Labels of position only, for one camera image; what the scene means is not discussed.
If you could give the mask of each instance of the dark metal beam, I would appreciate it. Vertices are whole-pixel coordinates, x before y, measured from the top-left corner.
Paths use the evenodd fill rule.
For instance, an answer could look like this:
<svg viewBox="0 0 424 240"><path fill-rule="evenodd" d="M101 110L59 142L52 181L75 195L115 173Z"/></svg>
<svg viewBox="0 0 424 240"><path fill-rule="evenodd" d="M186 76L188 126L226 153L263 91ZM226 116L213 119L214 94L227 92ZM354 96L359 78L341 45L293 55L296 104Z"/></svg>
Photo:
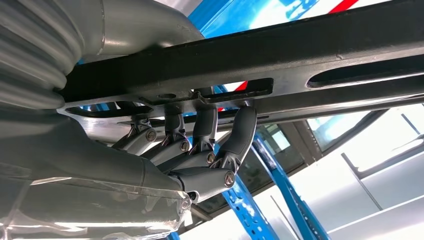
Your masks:
<svg viewBox="0 0 424 240"><path fill-rule="evenodd" d="M133 120L129 116L240 107L246 100L256 108L258 124L422 103L422 12L424 1L394 0L79 65L58 91L66 101L59 112L96 135L97 127L125 126ZM190 91L239 81L250 81L246 91L211 96ZM65 111L114 101L146 106L97 115ZM235 113L220 113L218 130L230 129ZM195 118L184 121L191 132ZM163 128L163 121L152 124Z"/></svg>
<svg viewBox="0 0 424 240"><path fill-rule="evenodd" d="M122 100L164 111L154 106L175 100L158 95L191 98L190 89L239 81L271 78L271 96L279 96L320 89L316 86L331 88L385 79L387 75L365 67L359 70L369 79L359 79L350 71L353 75L330 74L332 82L314 82L307 87L311 77L326 70L424 54L423 11L423 1L391 1L83 64L75 67L59 93L67 107ZM197 107L194 103L178 104L184 107L182 112ZM226 107L231 104L234 102L224 103Z"/></svg>

